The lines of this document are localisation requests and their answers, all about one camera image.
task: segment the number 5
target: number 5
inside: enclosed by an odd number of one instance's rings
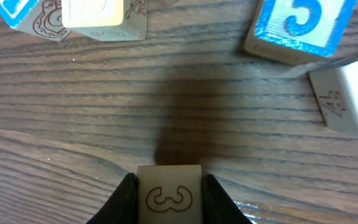
[[[316,28],[323,14],[323,9],[318,0],[295,0],[293,7],[295,9],[299,7],[307,7],[310,10],[310,17],[305,24],[297,23],[296,16],[288,17],[285,21],[285,26],[290,34],[295,36],[305,35]]]

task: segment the white block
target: white block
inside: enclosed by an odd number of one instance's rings
[[[0,15],[12,29],[49,40],[70,33],[62,24],[61,0],[0,0]]]
[[[201,166],[138,167],[139,224],[202,224]]]
[[[62,0],[63,24],[100,41],[144,40],[147,0]]]
[[[357,0],[260,0],[245,50],[300,65],[335,53]]]
[[[358,61],[310,72],[310,79],[327,125],[358,138]]]

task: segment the engraved number 3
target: engraved number 3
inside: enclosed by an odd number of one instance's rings
[[[297,23],[296,16],[290,16],[285,21],[287,31],[295,36],[301,36],[310,33],[321,20],[323,8],[318,0],[294,0],[293,7],[307,7],[310,10],[309,20],[305,24]]]

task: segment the blue painted edge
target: blue painted edge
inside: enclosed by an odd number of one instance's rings
[[[275,44],[294,49],[293,46],[296,46],[295,50],[301,50],[311,54],[316,54],[323,57],[332,56],[342,39],[343,33],[346,30],[346,27],[352,17],[353,9],[356,6],[357,0],[346,0],[342,9],[341,14],[338,17],[337,24],[331,38],[326,47],[319,47],[312,44],[307,44],[300,42],[299,40],[293,40],[288,37],[280,37],[275,34],[269,34],[266,31],[269,20],[272,16],[274,5],[276,0],[265,0],[264,5],[262,6],[262,11],[259,16],[258,23],[255,28],[255,35],[262,40],[267,42],[273,42]]]
[[[38,3],[38,0],[29,0],[23,9],[18,13],[16,18],[12,19],[5,9],[1,6],[0,3],[0,15],[8,24],[9,27],[16,29],[17,26],[23,21],[23,19],[28,15],[31,9]]]

